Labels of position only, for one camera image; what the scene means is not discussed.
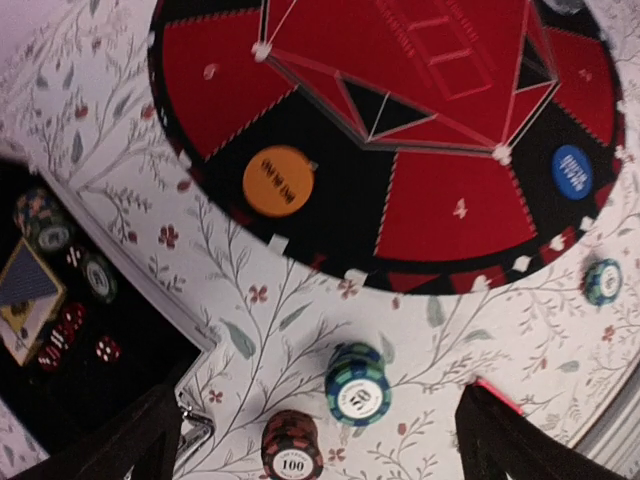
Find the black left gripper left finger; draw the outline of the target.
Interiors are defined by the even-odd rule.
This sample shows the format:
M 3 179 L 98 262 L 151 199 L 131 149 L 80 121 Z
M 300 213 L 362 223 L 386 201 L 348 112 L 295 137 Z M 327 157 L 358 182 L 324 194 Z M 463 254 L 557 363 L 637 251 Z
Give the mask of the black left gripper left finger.
M 9 390 L 9 410 L 48 457 L 9 477 L 174 478 L 200 450 L 200 413 L 178 394 L 195 366 L 179 362 L 165 380 L 96 428 L 82 427 L 70 408 L 19 380 Z

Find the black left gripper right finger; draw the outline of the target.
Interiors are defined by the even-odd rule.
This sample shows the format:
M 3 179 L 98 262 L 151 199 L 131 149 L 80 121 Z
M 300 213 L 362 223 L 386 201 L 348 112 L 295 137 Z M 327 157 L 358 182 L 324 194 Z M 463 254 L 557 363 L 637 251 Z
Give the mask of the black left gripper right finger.
M 465 387 L 457 439 L 466 480 L 615 480 L 621 476 L 547 436 L 486 388 Z

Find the blue green 50 chip stack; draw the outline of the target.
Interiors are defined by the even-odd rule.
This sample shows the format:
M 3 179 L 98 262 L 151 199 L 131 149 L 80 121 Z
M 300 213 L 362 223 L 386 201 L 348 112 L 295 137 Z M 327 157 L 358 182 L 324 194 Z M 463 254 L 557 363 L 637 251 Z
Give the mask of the blue green 50 chip stack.
M 385 361 L 366 343 L 342 343 L 335 348 L 324 388 L 330 413 L 349 426 L 369 426 L 383 418 L 391 406 Z

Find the blue green 50 chip pile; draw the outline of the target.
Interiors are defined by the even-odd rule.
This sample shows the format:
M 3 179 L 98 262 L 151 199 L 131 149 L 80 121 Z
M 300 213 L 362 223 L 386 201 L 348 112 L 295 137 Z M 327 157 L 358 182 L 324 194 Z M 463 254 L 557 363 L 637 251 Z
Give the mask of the blue green 50 chip pile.
M 584 277 L 584 294 L 588 302 L 602 307 L 613 303 L 619 296 L 623 285 L 620 264 L 612 258 L 594 262 Z

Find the blue small blind button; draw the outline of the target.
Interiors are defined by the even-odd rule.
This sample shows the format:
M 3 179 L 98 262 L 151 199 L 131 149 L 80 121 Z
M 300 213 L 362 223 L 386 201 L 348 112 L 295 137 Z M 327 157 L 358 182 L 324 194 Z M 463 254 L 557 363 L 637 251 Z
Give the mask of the blue small blind button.
M 583 200 L 591 193 L 594 180 L 591 162 L 575 145 L 565 144 L 554 152 L 551 174 L 557 189 L 570 200 Z

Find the orange big blind button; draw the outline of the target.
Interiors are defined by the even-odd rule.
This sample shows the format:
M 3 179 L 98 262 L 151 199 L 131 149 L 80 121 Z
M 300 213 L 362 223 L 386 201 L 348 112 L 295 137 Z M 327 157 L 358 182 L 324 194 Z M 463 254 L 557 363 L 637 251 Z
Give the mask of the orange big blind button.
M 315 182 L 311 161 L 286 145 L 265 148 L 245 168 L 242 187 L 247 203 L 272 218 L 287 217 L 309 200 Z

